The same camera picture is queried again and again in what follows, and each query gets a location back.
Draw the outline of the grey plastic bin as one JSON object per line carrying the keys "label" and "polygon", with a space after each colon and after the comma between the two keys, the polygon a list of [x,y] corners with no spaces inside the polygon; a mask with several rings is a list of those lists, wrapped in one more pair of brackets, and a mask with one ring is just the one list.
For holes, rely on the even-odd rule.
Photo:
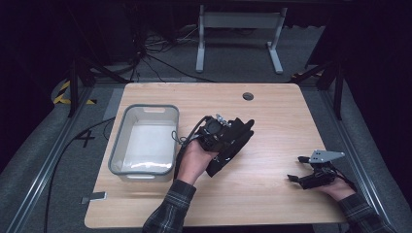
{"label": "grey plastic bin", "polygon": [[125,182],[165,183],[175,166],[179,110],[173,105],[134,104],[122,115],[109,170]]}

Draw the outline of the small grey metal plate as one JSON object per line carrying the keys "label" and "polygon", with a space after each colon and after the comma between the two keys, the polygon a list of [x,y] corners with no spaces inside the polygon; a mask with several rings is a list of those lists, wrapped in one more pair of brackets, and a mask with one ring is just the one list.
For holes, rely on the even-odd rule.
{"label": "small grey metal plate", "polygon": [[81,198],[81,204],[85,205],[91,201],[105,200],[107,193],[105,191],[93,192],[89,196],[84,196]]}

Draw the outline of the white metal desk frame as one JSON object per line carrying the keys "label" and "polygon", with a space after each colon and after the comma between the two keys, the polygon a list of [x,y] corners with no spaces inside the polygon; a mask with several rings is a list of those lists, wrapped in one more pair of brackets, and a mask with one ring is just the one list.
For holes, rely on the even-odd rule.
{"label": "white metal desk frame", "polygon": [[284,72],[277,52],[277,45],[287,15],[287,8],[276,13],[238,13],[238,12],[209,12],[205,6],[199,7],[198,16],[198,47],[195,71],[202,73],[205,60],[205,29],[206,28],[246,28],[273,29],[274,37],[266,43],[276,74]]}

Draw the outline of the aluminium floor rail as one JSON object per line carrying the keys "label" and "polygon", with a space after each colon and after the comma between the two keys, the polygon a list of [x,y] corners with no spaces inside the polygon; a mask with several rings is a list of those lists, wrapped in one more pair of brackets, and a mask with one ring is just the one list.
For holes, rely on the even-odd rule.
{"label": "aluminium floor rail", "polygon": [[334,128],[336,129],[342,141],[346,160],[348,161],[354,173],[354,176],[356,177],[357,184],[360,187],[360,192],[362,193],[368,204],[380,215],[380,217],[387,223],[391,223],[388,218],[388,214],[378,196],[377,189],[372,179],[367,175],[363,165],[361,164],[361,160],[359,159],[358,153],[350,139],[343,121],[339,120],[335,115],[331,97],[326,91],[320,90],[319,93],[324,105],[326,106],[328,116],[331,118]]}
{"label": "aluminium floor rail", "polygon": [[39,171],[32,176],[30,186],[20,202],[14,217],[8,224],[5,233],[20,233],[23,229],[24,224],[27,222],[33,208],[41,197],[43,190],[48,185],[52,173],[56,168],[57,160],[61,157],[64,148],[68,145],[69,134],[73,125],[76,123],[80,111],[86,104],[92,91],[92,87],[83,88],[79,94],[78,106],[74,112],[68,114],[68,116],[63,116],[63,124],[59,128],[58,134],[48,138],[48,140],[52,142],[52,146],[46,153]]}

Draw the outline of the black metal stand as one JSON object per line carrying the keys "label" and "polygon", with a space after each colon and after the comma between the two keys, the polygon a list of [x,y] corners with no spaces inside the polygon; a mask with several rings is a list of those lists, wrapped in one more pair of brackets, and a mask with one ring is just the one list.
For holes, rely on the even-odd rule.
{"label": "black metal stand", "polygon": [[342,75],[342,68],[339,62],[329,61],[322,65],[317,65],[314,68],[303,72],[302,74],[293,74],[289,83],[301,83],[310,77],[315,77],[320,73],[320,77],[316,82],[316,87],[319,90],[328,90],[332,84],[334,84],[333,95],[333,112],[338,120],[342,119],[341,116],[341,101],[343,93],[344,77]]}
{"label": "black metal stand", "polygon": [[77,57],[72,63],[72,68],[70,70],[70,112],[69,117],[72,117],[75,112],[80,107],[80,97],[78,82],[82,82],[85,87],[94,87],[96,84],[95,75],[92,72],[92,69],[97,70],[102,73],[105,77],[110,78],[111,80],[117,83],[130,83],[129,80],[122,78],[120,75],[115,72],[110,71],[105,68],[103,65],[100,65],[88,58]]}

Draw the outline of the person's left hand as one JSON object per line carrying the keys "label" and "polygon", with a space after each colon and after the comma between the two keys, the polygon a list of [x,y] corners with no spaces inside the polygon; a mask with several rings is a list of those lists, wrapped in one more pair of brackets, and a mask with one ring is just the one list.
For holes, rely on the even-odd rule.
{"label": "person's left hand", "polygon": [[204,150],[197,140],[191,141],[182,157],[177,179],[194,185],[217,155],[216,152]]}

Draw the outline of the person's right hand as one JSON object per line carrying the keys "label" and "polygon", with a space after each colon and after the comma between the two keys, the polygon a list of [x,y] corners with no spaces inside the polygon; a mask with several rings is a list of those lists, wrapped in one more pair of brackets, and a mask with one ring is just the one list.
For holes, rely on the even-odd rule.
{"label": "person's right hand", "polygon": [[337,202],[356,193],[347,183],[345,183],[341,179],[335,179],[331,184],[316,187],[316,190],[329,195]]}

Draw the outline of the yellow black hazard tape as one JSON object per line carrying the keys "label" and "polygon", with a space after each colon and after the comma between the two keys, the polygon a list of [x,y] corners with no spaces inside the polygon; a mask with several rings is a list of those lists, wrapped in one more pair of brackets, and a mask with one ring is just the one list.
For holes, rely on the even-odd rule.
{"label": "yellow black hazard tape", "polygon": [[58,91],[56,97],[53,99],[54,104],[66,104],[70,105],[71,100],[64,97],[66,90],[70,87],[70,81],[66,81]]}

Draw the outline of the black cloth garment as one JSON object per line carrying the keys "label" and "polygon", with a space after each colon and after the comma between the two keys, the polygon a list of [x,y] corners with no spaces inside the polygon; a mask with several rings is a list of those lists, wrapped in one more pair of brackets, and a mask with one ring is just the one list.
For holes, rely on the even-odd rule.
{"label": "black cloth garment", "polygon": [[223,135],[225,147],[222,151],[217,152],[218,155],[210,161],[206,168],[206,172],[210,177],[214,177],[220,172],[220,170],[231,161],[252,138],[254,134],[244,135],[245,124],[247,122],[244,122],[244,126],[239,130],[233,130],[230,127],[230,129]]}

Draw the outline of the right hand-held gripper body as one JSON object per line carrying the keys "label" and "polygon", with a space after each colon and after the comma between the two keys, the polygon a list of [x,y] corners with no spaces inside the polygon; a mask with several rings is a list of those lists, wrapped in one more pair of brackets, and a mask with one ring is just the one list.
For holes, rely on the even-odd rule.
{"label": "right hand-held gripper body", "polygon": [[307,163],[312,166],[313,174],[302,178],[302,188],[309,189],[332,183],[338,174],[331,161],[344,156],[344,152],[314,150],[310,156],[310,163]]}

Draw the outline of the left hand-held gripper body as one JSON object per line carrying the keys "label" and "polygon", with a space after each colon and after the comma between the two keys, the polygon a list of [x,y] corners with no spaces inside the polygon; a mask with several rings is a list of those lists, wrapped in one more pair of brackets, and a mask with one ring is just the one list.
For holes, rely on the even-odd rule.
{"label": "left hand-held gripper body", "polygon": [[205,124],[199,127],[195,135],[204,150],[219,152],[225,147],[223,135],[230,127],[231,124],[219,114],[207,116]]}

